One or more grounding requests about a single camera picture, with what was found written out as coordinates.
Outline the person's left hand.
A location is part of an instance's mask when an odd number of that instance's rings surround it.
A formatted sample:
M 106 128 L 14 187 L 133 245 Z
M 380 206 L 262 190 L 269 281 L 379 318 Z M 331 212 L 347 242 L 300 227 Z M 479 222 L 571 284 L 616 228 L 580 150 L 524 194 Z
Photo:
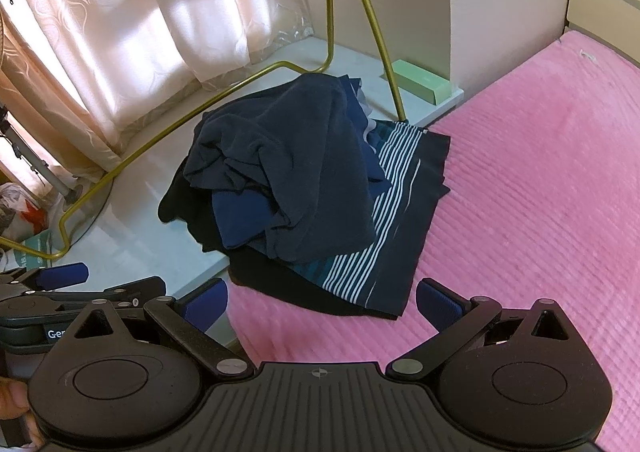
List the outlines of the person's left hand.
M 27 385 L 20 380 L 1 379 L 1 419 L 24 420 L 28 432 L 28 441 L 24 450 L 38 451 L 44 445 L 44 439 L 37 426 L 34 414 L 28 402 Z

